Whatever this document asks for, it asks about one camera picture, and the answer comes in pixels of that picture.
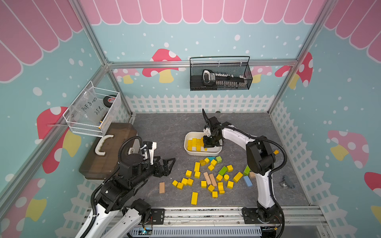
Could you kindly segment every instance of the light blue wall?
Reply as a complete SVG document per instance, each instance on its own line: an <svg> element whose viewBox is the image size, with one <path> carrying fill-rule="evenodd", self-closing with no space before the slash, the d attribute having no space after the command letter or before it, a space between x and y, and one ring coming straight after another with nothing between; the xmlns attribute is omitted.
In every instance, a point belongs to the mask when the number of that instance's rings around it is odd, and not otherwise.
<svg viewBox="0 0 381 238"><path fill-rule="evenodd" d="M324 171L323 179L330 183L329 192L338 197L335 208L331 196L325 199L326 193L312 196L312 202L322 206L337 238L380 237L381 224L372 213L371 206L381 206L381 198L367 186L364 174L381 174L378 153L381 65L371 60L366 50L355 49L348 39L342 40L334 31L327 29L321 31L310 52L314 67L310 84L305 88L299 80L295 90L286 90L281 103L287 107L286 113L290 113L293 126L298 127L298 134L303 135L301 139L307 142L307 150L312 151L311 158L317 161L316 168ZM330 149L337 144L327 140L331 130L364 136L369 145L369 160L363 168L356 167L350 154L343 161L334 157ZM298 163L299 159L290 158L291 163ZM297 169L302 180L307 181L311 174L312 177L317 174L316 171L306 174L303 168ZM311 189L311 184L304 185ZM347 215L337 209L346 211ZM345 218L336 219L338 214L344 214ZM345 221L357 228L354 234L349 228L341 231Z"/></svg>

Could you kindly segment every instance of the yellow mushroom stem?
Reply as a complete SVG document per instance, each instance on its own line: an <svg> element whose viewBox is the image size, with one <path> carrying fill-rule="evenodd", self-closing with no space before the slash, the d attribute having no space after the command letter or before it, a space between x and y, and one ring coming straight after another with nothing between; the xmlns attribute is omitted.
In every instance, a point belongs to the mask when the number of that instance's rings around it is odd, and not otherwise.
<svg viewBox="0 0 381 238"><path fill-rule="evenodd" d="M159 74L160 74L159 82L161 83L172 83L174 80L170 69L163 70Z"/></svg>

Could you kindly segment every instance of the cable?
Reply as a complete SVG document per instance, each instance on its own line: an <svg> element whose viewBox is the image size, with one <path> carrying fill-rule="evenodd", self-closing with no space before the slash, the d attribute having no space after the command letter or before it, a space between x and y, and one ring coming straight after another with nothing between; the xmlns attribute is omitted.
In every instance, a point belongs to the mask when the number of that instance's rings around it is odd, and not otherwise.
<svg viewBox="0 0 381 238"><path fill-rule="evenodd" d="M284 217L285 217L285 216L284 216L284 213L283 213L282 208L280 207L279 203L276 201L275 196L274 196L274 192L273 192L273 190L272 190L272 174L273 174L274 172L276 172L276 171L282 169L282 168L286 165L286 163L287 163L287 154L286 154L286 151L283 149L283 147L282 147L281 145L279 145L278 143L276 143L276 142L274 142L274 141L272 141L272 140L269 140L269 139L266 139L266 138L262 138L262 137L254 137L254 136L252 136L252 135L250 135L250 134L247 134L246 132L243 132L243 131L241 131L241 130L235 128L235 127L230 127L230 126L218 126L218 127L216 127L216 128L213 130L212 135L214 135L215 132L216 132L218 129L220 129L220 128L228 128L228 129L231 129L231 130L233 130L233 131L238 131L238 132L242 133L243 135L247 136L247 137L250 138L250 139L254 139L254 140L258 140L258 141L269 142L270 144L273 144L273 145L275 145L276 147L278 147L279 150L282 152L282 154L283 154L283 162L282 162L282 164L279 165L278 167L276 167L275 169L271 170L270 173L269 173L269 176L268 176L268 178L269 178L269 187L270 187L270 196L271 196L271 198L272 198L272 200L274 201L275 205L279 208L279 210L280 210L280 212L281 212L281 214L282 214L282 228L280 229L280 232L279 232L279 234L278 234L277 237L276 237L276 238L279 238L279 237L282 235L283 230L284 230L284 226L285 226L285 220L284 220Z"/></svg>
<svg viewBox="0 0 381 238"><path fill-rule="evenodd" d="M117 168L107 177L105 178L105 180L103 180L103 182L93 191L93 193L91 194L91 197L90 197L90 203L91 203L91 208L93 210L93 217L90 221L90 224L89 226L86 228L86 230L83 232L83 234L81 235L81 238L85 238L87 236L87 234L89 233L89 231L91 230L91 228L93 227L94 223L95 223L95 220L96 220L96 217L98 216L97 214L97 210L96 210L96 204L95 204L95 195L96 193L101 189L101 187L107 183L107 181L109 181L119 170L119 164L120 164L120 161L122 160L122 151L124 149L124 147L126 146L126 144L132 140L135 140L135 139L138 139L139 140L139 143L140 143L140 147L143 146L143 140L140 136L133 136L129 139L127 139L119 148L119 151L118 151L118 166Z"/></svg>

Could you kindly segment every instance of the metal bar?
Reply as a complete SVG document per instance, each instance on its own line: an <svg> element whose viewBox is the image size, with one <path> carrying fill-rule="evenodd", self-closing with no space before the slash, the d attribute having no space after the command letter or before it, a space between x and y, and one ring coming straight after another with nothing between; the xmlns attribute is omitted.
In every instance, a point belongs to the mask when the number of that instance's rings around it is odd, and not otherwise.
<svg viewBox="0 0 381 238"><path fill-rule="evenodd" d="M282 85L280 86L278 93L275 96L275 99L272 101L270 105L270 109L268 111L269 114L273 112L275 109L276 104L279 102L279 100L282 98L284 92L287 89L288 84L290 83L291 79L296 74L297 70L299 69L300 65L302 64L304 58L306 57L310 47L316 40L317 36L319 35L321 29L323 28L325 21L327 20L329 14L331 13L333 7L335 6L337 0L326 0L323 7L320 10L320 13L317 17L316 22L312 25L310 31L308 32L308 35L306 39L304 40L303 46L301 47L296 64L290 69L288 72L285 80L283 81Z"/></svg>
<svg viewBox="0 0 381 238"><path fill-rule="evenodd" d="M239 60L203 60L193 61L193 64L205 64L205 63L239 63ZM249 60L249 66L283 66L283 65L295 65L297 60L295 59L251 59ZM134 61L134 62L118 62L109 63L110 69L129 69L129 68L189 68L189 61Z"/></svg>

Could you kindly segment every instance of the small black object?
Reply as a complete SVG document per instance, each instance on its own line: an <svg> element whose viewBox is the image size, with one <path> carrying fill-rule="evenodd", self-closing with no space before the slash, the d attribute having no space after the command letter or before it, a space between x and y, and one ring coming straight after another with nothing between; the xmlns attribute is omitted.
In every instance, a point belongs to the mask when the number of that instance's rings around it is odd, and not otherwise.
<svg viewBox="0 0 381 238"><path fill-rule="evenodd" d="M116 98L116 95L106 96L106 97L103 98L103 104L106 107L110 108L112 106L112 104L114 103L115 98Z"/></svg>

